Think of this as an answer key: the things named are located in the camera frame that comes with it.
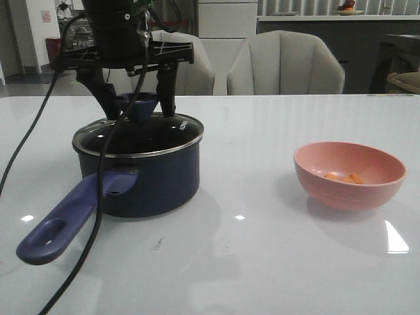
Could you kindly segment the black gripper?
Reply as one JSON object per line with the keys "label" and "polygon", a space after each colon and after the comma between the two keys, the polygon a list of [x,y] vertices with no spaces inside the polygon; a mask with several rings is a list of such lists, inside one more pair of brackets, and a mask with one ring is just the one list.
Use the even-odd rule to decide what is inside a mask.
{"label": "black gripper", "polygon": [[92,46],[61,52],[58,71],[76,70],[76,80],[95,97],[107,119],[118,119],[116,91],[105,83],[102,68],[124,69],[127,75],[140,73],[145,64],[157,71],[156,93],[165,117],[175,114],[175,85],[179,62],[194,62],[191,42],[175,43],[158,40],[152,28],[175,33],[182,26],[178,5],[170,1],[176,20],[164,22],[152,7],[151,1],[83,1],[84,11],[79,18],[87,19],[93,35]]}

